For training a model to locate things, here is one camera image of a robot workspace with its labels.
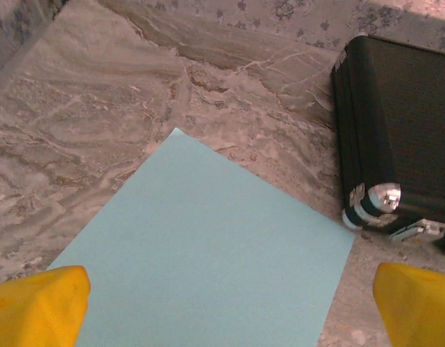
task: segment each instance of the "metal corner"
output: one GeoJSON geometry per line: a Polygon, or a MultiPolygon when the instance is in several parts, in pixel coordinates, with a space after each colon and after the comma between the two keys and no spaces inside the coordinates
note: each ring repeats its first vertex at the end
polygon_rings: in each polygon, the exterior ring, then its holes
{"type": "Polygon", "coordinates": [[[393,213],[401,200],[401,186],[397,183],[382,183],[368,190],[370,202],[382,213],[393,213]]]}
{"type": "Polygon", "coordinates": [[[442,239],[445,235],[445,223],[435,222],[434,220],[420,219],[409,226],[406,226],[390,237],[395,241],[406,241],[415,239],[423,242],[432,242],[442,239]]]}
{"type": "Polygon", "coordinates": [[[341,213],[341,217],[345,226],[347,226],[351,230],[360,230],[362,226],[356,226],[351,220],[347,217],[346,210],[343,209],[341,213]]]}
{"type": "Polygon", "coordinates": [[[390,213],[384,213],[383,215],[376,217],[368,213],[362,206],[362,200],[365,196],[364,183],[359,184],[349,193],[349,206],[354,208],[354,211],[359,218],[367,223],[369,226],[375,226],[376,228],[383,228],[388,224],[394,222],[397,219],[396,215],[390,213]]]}

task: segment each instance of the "light blue paper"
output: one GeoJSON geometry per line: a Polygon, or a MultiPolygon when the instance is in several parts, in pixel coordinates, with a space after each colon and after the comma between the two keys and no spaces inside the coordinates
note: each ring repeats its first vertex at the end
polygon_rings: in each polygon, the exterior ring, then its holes
{"type": "Polygon", "coordinates": [[[314,347],[353,239],[175,129],[51,268],[90,277],[77,347],[314,347]]]}

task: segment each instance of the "patterned wallpaper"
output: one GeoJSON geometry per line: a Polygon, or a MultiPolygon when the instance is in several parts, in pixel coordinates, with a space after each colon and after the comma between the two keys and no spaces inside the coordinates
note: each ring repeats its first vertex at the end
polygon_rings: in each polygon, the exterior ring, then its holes
{"type": "Polygon", "coordinates": [[[123,0],[341,50],[359,32],[445,51],[445,0],[123,0]]]}

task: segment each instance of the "marble floor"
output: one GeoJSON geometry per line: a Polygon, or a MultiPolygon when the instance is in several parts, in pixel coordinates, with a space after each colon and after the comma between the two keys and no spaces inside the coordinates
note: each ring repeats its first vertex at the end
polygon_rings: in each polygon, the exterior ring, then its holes
{"type": "MultiPolygon", "coordinates": [[[[339,221],[337,52],[115,0],[71,0],[0,85],[0,281],[44,270],[174,127],[339,221]]],[[[376,267],[430,245],[357,233],[318,345],[390,346],[376,267]]]]}

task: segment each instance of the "black case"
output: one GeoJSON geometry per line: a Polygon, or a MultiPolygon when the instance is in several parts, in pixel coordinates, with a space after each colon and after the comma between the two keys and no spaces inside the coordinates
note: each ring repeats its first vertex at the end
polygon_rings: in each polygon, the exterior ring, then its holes
{"type": "Polygon", "coordinates": [[[445,236],[445,54],[361,35],[331,76],[343,221],[394,239],[445,236]]]}

